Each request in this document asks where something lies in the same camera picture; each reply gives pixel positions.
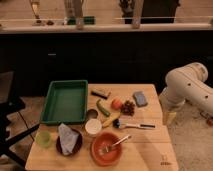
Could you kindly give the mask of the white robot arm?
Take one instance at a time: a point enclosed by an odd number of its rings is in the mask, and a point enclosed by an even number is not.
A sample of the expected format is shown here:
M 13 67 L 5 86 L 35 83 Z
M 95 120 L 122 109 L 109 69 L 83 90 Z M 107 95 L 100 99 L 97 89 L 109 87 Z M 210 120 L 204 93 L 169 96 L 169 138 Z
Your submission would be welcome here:
M 169 125 L 186 100 L 213 115 L 213 88 L 205 84 L 207 68 L 199 62 L 175 68 L 166 74 L 166 87 L 159 95 L 163 124 Z

